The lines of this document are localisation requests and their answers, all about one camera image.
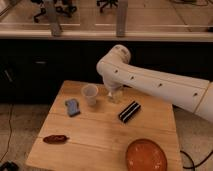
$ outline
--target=black cabinet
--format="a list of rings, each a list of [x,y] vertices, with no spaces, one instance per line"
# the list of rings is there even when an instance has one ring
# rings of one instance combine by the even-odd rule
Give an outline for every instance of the black cabinet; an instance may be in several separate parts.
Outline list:
[[[116,44],[131,65],[213,80],[212,43],[0,40],[0,101],[52,102],[64,80],[101,83],[97,62]]]

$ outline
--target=floor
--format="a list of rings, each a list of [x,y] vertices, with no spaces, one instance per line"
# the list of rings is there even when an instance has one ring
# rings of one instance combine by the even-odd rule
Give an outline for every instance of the floor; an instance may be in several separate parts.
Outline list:
[[[177,4],[179,0],[128,0],[126,30],[130,32],[206,31],[213,25],[213,3],[211,0],[197,0],[195,6]],[[0,11],[7,6],[8,0],[0,2]],[[68,18],[57,14],[64,30],[114,30],[116,8],[109,7],[99,12],[96,0],[73,0],[78,10]],[[33,16],[39,12],[39,5],[30,0],[20,0],[4,15],[0,16],[1,29],[49,29],[47,16],[39,17],[39,23],[33,22]]]
[[[45,120],[50,105],[44,104],[0,104],[0,159],[6,151],[10,135],[9,149],[2,162],[13,161],[20,171],[44,171],[25,165],[32,144]],[[180,108],[174,109],[180,149],[187,152],[198,164],[213,149],[213,124]],[[183,165],[190,162],[182,155]],[[211,171],[213,156],[196,171]]]

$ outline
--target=black and white striped object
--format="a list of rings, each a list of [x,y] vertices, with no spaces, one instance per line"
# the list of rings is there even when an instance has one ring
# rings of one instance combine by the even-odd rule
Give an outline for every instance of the black and white striped object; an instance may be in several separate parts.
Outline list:
[[[126,123],[140,109],[140,107],[140,104],[133,101],[118,115],[119,119],[123,123]]]

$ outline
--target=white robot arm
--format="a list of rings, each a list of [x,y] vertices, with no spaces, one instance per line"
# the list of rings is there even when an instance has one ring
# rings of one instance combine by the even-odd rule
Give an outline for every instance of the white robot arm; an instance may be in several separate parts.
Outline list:
[[[208,80],[153,71],[129,65],[131,54],[115,45],[97,64],[108,91],[128,85],[213,122],[213,83]]]

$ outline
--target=red object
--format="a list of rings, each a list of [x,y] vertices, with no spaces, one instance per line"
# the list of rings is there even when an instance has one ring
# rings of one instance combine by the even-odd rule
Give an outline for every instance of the red object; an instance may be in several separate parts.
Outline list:
[[[128,171],[166,171],[167,159],[158,144],[148,139],[133,141],[126,152]]]
[[[50,135],[43,138],[43,141],[48,144],[65,143],[69,138],[66,135]]]

